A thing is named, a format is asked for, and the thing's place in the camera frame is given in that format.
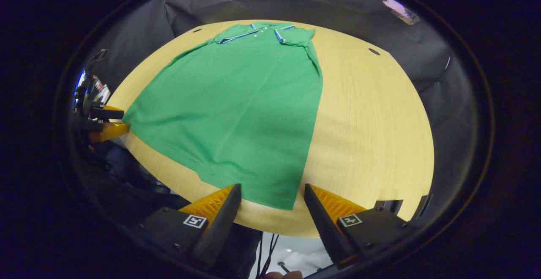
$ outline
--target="round table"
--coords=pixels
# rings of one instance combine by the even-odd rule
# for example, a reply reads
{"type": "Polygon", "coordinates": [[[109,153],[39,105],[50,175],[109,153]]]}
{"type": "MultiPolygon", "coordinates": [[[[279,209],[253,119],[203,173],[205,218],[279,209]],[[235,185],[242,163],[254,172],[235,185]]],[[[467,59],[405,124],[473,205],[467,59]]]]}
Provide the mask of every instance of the round table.
{"type": "MultiPolygon", "coordinates": [[[[187,31],[139,64],[108,105],[127,110],[175,56],[232,25],[255,21],[267,20],[226,21],[187,31]]],[[[323,73],[323,92],[303,178],[293,210],[242,200],[235,222],[280,235],[318,237],[303,200],[306,183],[365,208],[372,208],[377,200],[403,200],[398,216],[410,220],[421,196],[429,192],[434,167],[429,121],[410,79],[396,60],[377,46],[334,30],[293,24],[316,29],[312,41],[323,73]]],[[[193,202],[218,190],[133,133],[123,136],[122,141],[150,173],[187,200],[193,202]]]]}

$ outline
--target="wooden table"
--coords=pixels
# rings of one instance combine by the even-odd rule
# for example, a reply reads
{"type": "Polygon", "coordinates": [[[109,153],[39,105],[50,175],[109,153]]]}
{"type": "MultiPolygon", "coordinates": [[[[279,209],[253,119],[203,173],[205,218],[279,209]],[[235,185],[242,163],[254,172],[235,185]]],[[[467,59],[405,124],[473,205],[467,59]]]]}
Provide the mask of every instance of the wooden table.
{"type": "MultiPolygon", "coordinates": [[[[213,23],[187,31],[138,65],[108,104],[127,110],[176,55],[231,25],[255,21],[262,20],[213,23]]],[[[410,79],[377,46],[334,30],[293,24],[316,29],[313,44],[323,73],[323,93],[303,179],[292,211],[242,200],[235,222],[281,235],[318,237],[303,200],[306,183],[366,208],[377,200],[404,200],[398,216],[411,219],[421,196],[429,192],[434,150],[426,112],[410,79]]],[[[187,200],[193,202],[218,190],[133,133],[122,140],[148,171],[187,200]]]]}

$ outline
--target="sticker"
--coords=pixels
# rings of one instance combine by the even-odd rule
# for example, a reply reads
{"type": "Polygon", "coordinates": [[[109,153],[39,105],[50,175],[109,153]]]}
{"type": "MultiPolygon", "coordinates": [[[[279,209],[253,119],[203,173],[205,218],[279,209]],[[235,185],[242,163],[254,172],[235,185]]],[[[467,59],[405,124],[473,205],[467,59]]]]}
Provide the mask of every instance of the sticker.
{"type": "Polygon", "coordinates": [[[184,224],[186,224],[188,226],[191,226],[191,227],[201,228],[203,226],[203,224],[205,223],[205,221],[207,221],[207,218],[190,215],[182,223],[184,223],[184,224]]]}
{"type": "Polygon", "coordinates": [[[345,217],[341,217],[339,218],[340,219],[340,222],[342,222],[342,225],[344,227],[350,227],[350,226],[353,226],[353,225],[357,225],[357,224],[360,224],[362,223],[363,221],[361,221],[361,219],[359,219],[357,217],[357,215],[353,214],[353,215],[349,215],[349,216],[345,216],[345,217]]]}
{"type": "Polygon", "coordinates": [[[412,11],[404,7],[396,0],[385,0],[383,1],[386,7],[392,9],[391,13],[396,17],[402,19],[407,25],[414,25],[420,19],[412,11]]]}

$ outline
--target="floor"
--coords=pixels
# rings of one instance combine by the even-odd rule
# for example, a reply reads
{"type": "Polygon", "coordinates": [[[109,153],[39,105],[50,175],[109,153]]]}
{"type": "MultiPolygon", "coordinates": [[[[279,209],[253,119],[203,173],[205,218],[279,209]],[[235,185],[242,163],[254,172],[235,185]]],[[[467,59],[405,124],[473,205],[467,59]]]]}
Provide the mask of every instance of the floor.
{"type": "MultiPolygon", "coordinates": [[[[272,233],[263,233],[263,252],[261,256],[261,268],[267,260],[269,245],[271,243],[272,233]]],[[[306,277],[317,271],[319,268],[325,268],[332,264],[331,258],[327,254],[321,239],[295,238],[280,236],[276,247],[274,248],[270,266],[267,273],[279,271],[285,274],[285,271],[278,265],[278,262],[284,262],[284,266],[289,271],[301,271],[306,277]]],[[[250,279],[254,279],[257,274],[257,260],[251,269],[250,279]]]]}

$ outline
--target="green polo shirt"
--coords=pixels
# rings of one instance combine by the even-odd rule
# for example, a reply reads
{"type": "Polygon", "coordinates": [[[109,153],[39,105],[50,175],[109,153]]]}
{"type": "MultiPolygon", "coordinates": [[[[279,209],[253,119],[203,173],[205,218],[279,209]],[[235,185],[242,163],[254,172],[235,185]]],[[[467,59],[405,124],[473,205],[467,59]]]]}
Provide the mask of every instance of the green polo shirt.
{"type": "Polygon", "coordinates": [[[323,86],[314,32],[234,25],[174,58],[123,121],[201,180],[292,210],[323,86]]]}

